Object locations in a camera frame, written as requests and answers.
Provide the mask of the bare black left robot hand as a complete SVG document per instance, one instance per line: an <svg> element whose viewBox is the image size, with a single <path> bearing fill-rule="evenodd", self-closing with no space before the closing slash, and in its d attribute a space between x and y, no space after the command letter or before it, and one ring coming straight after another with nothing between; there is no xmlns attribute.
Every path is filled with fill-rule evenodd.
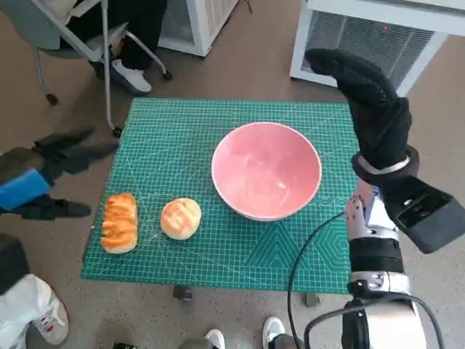
<svg viewBox="0 0 465 349"><path fill-rule="evenodd" d="M91 127L54 133L34 142L33 147L16 147L1 154L1 213L24 220L55 220L90 215L88 205L52 198L56 179L75 175L118 149L118 143L82 146L93 134Z"/></svg>

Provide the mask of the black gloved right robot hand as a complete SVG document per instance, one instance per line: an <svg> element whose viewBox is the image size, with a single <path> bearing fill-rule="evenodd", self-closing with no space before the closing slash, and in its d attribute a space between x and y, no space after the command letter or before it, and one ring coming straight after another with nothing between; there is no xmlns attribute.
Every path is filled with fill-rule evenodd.
<svg viewBox="0 0 465 349"><path fill-rule="evenodd" d="M304 56L314 73L334 78L346 97L362 157L377 170L404 161L412 124L409 103L381 69L337 49L309 49Z"/></svg>

